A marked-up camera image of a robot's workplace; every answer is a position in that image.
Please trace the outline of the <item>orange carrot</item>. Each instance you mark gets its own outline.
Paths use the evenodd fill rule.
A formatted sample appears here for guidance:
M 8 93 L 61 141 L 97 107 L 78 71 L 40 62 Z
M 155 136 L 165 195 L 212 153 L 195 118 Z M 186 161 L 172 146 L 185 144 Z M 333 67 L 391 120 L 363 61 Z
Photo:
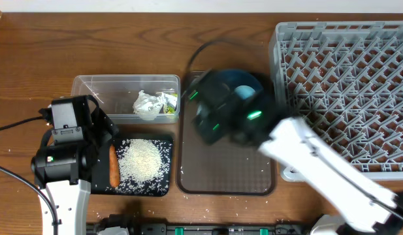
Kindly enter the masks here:
M 111 187 L 120 185 L 120 170 L 116 149 L 113 145 L 109 148 L 109 180 Z

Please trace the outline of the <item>dark blue plate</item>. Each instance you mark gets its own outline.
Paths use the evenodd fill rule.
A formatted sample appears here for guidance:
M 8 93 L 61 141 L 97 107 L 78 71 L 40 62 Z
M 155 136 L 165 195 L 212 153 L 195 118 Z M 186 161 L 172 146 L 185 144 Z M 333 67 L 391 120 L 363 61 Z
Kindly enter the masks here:
M 215 83 L 218 83 L 221 87 L 225 88 L 231 93 L 234 93 L 234 89 L 238 86 L 250 86 L 254 88 L 256 93 L 263 91 L 263 86 L 258 79 L 245 70 L 214 70 L 211 74 L 211 77 Z

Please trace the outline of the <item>green white wrapper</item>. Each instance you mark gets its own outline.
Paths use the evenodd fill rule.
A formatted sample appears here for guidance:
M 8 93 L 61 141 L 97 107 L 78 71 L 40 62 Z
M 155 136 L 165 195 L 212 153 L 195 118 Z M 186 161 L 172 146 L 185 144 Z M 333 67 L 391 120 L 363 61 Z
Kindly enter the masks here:
M 174 114 L 178 104 L 178 95 L 176 93 L 162 93 L 163 113 Z

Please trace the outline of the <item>white napkin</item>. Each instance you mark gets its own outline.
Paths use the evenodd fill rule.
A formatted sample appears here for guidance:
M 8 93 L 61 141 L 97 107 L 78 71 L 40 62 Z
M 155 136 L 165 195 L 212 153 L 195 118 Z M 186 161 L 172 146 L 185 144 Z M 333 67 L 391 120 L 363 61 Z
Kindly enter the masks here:
M 160 97 L 138 92 L 138 98 L 133 103 L 133 112 L 144 121 L 153 121 L 160 113 L 163 101 Z

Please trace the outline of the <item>white rice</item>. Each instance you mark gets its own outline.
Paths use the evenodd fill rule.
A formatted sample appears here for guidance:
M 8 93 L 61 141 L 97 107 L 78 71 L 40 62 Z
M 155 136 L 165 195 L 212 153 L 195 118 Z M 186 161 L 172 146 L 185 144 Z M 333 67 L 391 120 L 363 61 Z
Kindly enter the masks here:
M 160 178 L 163 162 L 158 148 L 149 140 L 126 139 L 119 150 L 120 180 L 146 183 Z

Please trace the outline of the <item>light blue cup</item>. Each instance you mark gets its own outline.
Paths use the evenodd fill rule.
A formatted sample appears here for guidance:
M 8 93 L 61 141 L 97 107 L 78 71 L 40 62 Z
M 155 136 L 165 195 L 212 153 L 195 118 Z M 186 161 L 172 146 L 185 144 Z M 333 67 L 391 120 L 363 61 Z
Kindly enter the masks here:
M 238 86 L 234 89 L 234 92 L 242 99 L 247 100 L 254 96 L 256 91 L 250 86 Z

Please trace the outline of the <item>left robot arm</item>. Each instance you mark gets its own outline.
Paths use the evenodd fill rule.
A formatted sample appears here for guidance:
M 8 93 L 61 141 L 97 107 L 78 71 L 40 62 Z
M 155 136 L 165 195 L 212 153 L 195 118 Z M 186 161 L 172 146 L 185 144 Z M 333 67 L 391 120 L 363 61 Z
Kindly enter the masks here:
M 118 133 L 92 95 L 60 98 L 40 111 L 50 125 L 31 160 L 43 234 L 85 234 L 92 170 Z

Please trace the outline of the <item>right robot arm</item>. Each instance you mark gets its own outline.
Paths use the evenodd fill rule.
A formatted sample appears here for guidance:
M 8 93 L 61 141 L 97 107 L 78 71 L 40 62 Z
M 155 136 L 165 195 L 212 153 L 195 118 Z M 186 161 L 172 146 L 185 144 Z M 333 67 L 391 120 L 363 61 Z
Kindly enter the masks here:
M 205 71 L 190 79 L 184 98 L 199 106 L 193 124 L 206 144 L 228 136 L 254 147 L 293 167 L 337 209 L 336 216 L 320 217 L 312 234 L 398 234 L 403 229 L 403 191 L 395 193 L 352 167 L 252 73 Z

